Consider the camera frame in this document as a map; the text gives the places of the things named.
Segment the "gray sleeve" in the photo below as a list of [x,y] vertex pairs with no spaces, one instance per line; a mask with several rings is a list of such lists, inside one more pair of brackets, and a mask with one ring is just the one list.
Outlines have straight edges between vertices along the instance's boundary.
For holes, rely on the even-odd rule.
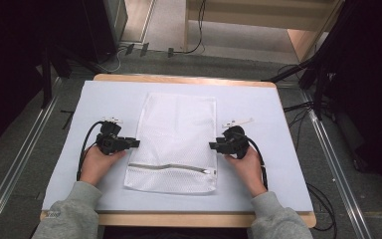
[[253,238],[312,238],[299,215],[283,208],[274,192],[263,193],[251,203],[257,216],[251,226]]
[[97,188],[86,182],[76,182],[66,200],[52,205],[33,238],[96,239],[98,216],[95,207],[100,197]]

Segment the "person's right hand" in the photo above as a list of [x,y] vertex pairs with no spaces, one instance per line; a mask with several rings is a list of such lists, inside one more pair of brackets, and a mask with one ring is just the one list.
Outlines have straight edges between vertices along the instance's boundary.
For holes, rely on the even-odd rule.
[[253,197],[267,192],[262,182],[259,155],[252,147],[248,148],[247,154],[242,159],[237,159],[229,154],[224,156],[235,167],[238,175],[244,181]]
[[97,146],[92,146],[86,154],[80,181],[96,186],[111,166],[125,155],[124,150],[111,155],[104,155]]

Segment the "person's left hand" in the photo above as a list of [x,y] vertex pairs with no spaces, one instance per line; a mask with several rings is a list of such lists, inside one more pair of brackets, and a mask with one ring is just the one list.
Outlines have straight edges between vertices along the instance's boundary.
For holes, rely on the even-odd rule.
[[104,155],[97,146],[91,147],[83,163],[80,181],[96,186],[109,171],[110,167],[125,155],[125,151]]

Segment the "black device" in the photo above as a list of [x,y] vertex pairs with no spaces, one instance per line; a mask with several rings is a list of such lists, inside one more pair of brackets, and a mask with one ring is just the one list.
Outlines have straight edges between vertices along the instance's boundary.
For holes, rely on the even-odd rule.
[[[86,135],[85,141],[83,143],[82,152],[80,153],[79,169],[77,170],[77,180],[80,180],[82,175],[83,162],[85,161],[86,155],[89,149],[93,145],[97,145],[100,151],[106,155],[110,153],[122,151],[125,149],[130,149],[131,147],[139,147],[139,140],[133,137],[118,137],[117,134],[120,132],[121,127],[116,124],[117,119],[109,119],[95,122],[89,129]],[[92,144],[86,151],[86,143],[89,139],[90,134],[96,125],[101,124],[100,133],[97,135],[95,143]]]
[[55,45],[95,63],[117,52],[127,22],[124,0],[56,0],[49,8],[47,31]]
[[96,144],[100,151],[106,155],[130,149],[131,147],[139,147],[139,140],[134,137],[118,137],[121,127],[115,122],[105,121],[100,128],[100,133],[96,137]]
[[218,153],[236,154],[238,159],[242,159],[247,154],[248,147],[251,143],[259,154],[263,185],[266,189],[269,189],[265,162],[256,143],[247,137],[244,129],[238,125],[229,127],[223,132],[223,135],[225,137],[216,137],[216,142],[209,142],[210,148],[216,149]]
[[211,149],[223,154],[236,154],[241,159],[250,146],[241,126],[232,126],[223,132],[225,137],[216,137],[216,142],[209,142]]

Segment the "white mesh laundry bag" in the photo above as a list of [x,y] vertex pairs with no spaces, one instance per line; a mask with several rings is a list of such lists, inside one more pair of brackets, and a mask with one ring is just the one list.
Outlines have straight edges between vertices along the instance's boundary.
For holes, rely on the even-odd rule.
[[138,123],[140,146],[124,185],[136,190],[201,193],[216,189],[216,100],[150,93]]

